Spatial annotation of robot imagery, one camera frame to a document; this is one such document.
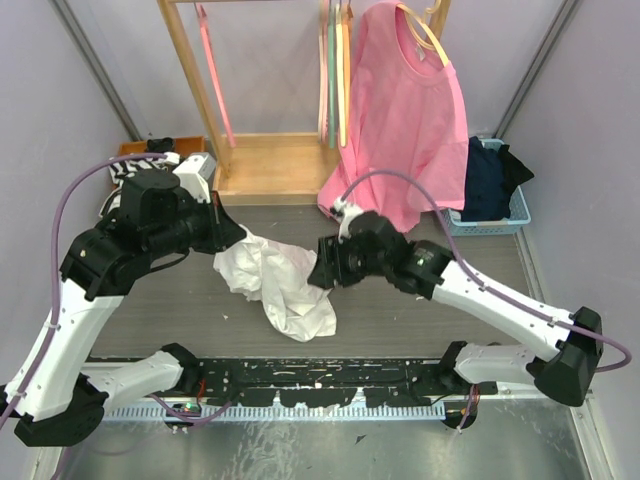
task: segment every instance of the white wall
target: white wall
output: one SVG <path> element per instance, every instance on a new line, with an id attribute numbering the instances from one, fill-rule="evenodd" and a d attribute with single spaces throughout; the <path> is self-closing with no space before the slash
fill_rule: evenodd
<path id="1" fill-rule="evenodd" d="M 640 468 L 639 24 L 638 2 L 583 2 L 507 134 L 537 175 L 524 190 L 550 300 L 594 308 L 636 354 L 593 383 L 628 478 Z M 603 363 L 619 358 L 607 348 Z"/>
<path id="2" fill-rule="evenodd" d="M 356 17 L 376 2 L 353 0 Z M 155 1 L 70 3 L 143 134 L 204 134 Z M 424 9 L 433 2 L 406 3 Z M 495 131 L 560 3 L 452 2 L 442 41 L 458 71 L 471 133 Z M 206 9 L 235 131 L 315 131 L 318 1 L 223 2 Z M 210 86 L 193 4 L 180 5 L 180 11 Z"/>
<path id="3" fill-rule="evenodd" d="M 2 13 L 0 384 L 5 384 L 50 308 L 55 205 L 68 183 L 116 153 L 126 134 L 48 2 L 5 1 Z M 97 175 L 72 198 L 62 227 L 63 251 L 95 223 L 107 177 Z M 0 433 L 2 479 L 20 479 L 33 453 L 14 437 L 14 425 L 10 421 Z"/>

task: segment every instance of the black cloth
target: black cloth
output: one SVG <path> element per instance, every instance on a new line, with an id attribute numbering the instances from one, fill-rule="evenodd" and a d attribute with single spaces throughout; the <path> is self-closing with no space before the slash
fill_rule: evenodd
<path id="1" fill-rule="evenodd" d="M 463 222 L 482 222 L 511 218 L 511 196 L 534 177 L 531 170 L 509 152 L 484 148 L 478 137 L 469 139 L 469 157 L 464 187 Z"/>

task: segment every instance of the light blue plastic basket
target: light blue plastic basket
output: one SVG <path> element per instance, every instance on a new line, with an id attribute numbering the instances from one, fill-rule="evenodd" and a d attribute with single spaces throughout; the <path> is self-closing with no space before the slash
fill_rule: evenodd
<path id="1" fill-rule="evenodd" d="M 486 148 L 498 150 L 503 145 L 502 140 L 495 138 L 482 139 L 482 144 Z M 508 220 L 497 220 L 493 222 L 462 222 L 451 216 L 453 210 L 446 209 L 442 213 L 447 221 L 451 234 L 455 237 L 470 235 L 512 235 L 531 222 L 531 214 L 527 208 L 527 202 L 520 187 L 514 192 L 509 202 L 511 218 Z"/>

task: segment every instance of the crumpled white cloth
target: crumpled white cloth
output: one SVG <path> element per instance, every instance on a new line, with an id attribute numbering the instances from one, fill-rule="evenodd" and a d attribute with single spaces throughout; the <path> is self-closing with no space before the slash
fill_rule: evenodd
<path id="1" fill-rule="evenodd" d="M 279 332 L 299 342 L 335 335 L 336 314 L 329 290 L 307 284 L 316 253 L 253 235 L 217 253 L 213 268 L 233 293 L 262 300 L 264 312 Z"/>

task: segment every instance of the gray table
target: gray table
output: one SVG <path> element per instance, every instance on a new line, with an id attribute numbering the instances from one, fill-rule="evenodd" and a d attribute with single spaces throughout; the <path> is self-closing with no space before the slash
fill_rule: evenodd
<path id="1" fill-rule="evenodd" d="M 337 224 L 315 206 L 234 207 L 230 215 L 254 234 L 315 249 Z M 446 244 L 435 217 L 423 215 L 409 235 Z M 527 292 L 513 236 L 463 237 L 458 245 L 483 273 Z M 396 291 L 369 278 L 330 299 L 338 316 L 333 337 L 299 343 L 273 329 L 258 302 L 229 289 L 213 259 L 192 254 L 167 271 L 140 280 L 108 322 L 93 350 L 97 356 L 146 356 L 179 342 L 197 356 L 380 357 L 442 355 L 452 340 L 513 343 L 494 328 L 456 309 Z"/>

